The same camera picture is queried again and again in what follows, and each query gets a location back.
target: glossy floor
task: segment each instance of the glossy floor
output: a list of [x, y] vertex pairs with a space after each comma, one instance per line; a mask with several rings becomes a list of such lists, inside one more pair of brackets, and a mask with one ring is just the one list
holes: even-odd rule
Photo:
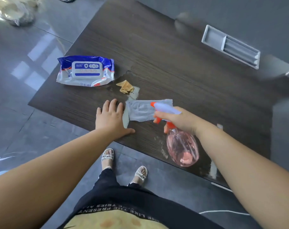
[[[104, 0], [63, 3], [43, 0], [43, 10], [29, 27], [0, 19], [0, 175], [87, 131], [27, 105]], [[289, 100], [275, 106], [272, 159], [289, 169]], [[234, 195], [169, 164], [113, 142], [116, 174], [126, 185], [140, 165], [148, 168], [146, 188], [196, 212], [245, 212]], [[101, 172], [95, 162], [59, 210], [43, 226], [56, 228]], [[260, 228], [250, 217], [227, 212], [206, 217], [225, 228]]]

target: left hand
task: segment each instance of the left hand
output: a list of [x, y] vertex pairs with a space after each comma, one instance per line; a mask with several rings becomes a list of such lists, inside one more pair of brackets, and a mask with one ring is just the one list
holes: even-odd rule
[[132, 128], [124, 128], [122, 122], [123, 104], [120, 103], [116, 110], [116, 99], [105, 101], [103, 108], [97, 108], [96, 129], [105, 128], [118, 139], [125, 135], [135, 133]]

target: pink spray bottle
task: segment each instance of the pink spray bottle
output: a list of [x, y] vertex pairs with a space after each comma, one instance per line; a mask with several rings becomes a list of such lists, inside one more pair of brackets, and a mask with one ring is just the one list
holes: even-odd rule
[[[181, 114], [181, 111], [171, 107], [168, 104], [160, 102], [151, 102], [151, 106], [156, 111], [170, 113], [170, 114]], [[170, 156], [173, 161], [180, 166], [188, 167], [197, 162], [199, 158], [198, 147], [195, 138], [180, 129], [178, 129], [172, 122], [167, 121], [169, 132], [167, 135], [167, 147]]]

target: wet wipes package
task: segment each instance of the wet wipes package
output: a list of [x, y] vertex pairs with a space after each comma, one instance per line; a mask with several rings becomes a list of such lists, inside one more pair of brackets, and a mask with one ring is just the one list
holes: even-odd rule
[[65, 56], [58, 58], [61, 69], [57, 82], [96, 87], [114, 80], [114, 60], [100, 56]]

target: white sandal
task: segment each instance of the white sandal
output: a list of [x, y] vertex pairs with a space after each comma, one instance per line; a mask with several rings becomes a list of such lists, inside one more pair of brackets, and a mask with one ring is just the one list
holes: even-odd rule
[[[142, 172], [141, 172], [141, 169], [142, 169], [142, 168], [145, 169], [146, 174], [142, 174]], [[142, 182], [144, 182], [144, 180], [145, 180], [146, 177], [147, 177], [147, 169], [146, 169], [146, 167], [145, 167], [145, 166], [139, 167], [138, 170], [137, 170], [136, 173], [135, 173], [135, 176], [139, 177], [139, 178], [142, 180]]]
[[[111, 152], [109, 154], [106, 154], [106, 151], [108, 150], [111, 150]], [[104, 159], [112, 159], [112, 161], [114, 160], [114, 156], [115, 156], [115, 152], [112, 148], [108, 148], [106, 150], [104, 150], [104, 152], [102, 153], [102, 158], [101, 158], [101, 162], [104, 160]], [[111, 166], [107, 166], [105, 167], [104, 169], [111, 169], [112, 167]]]

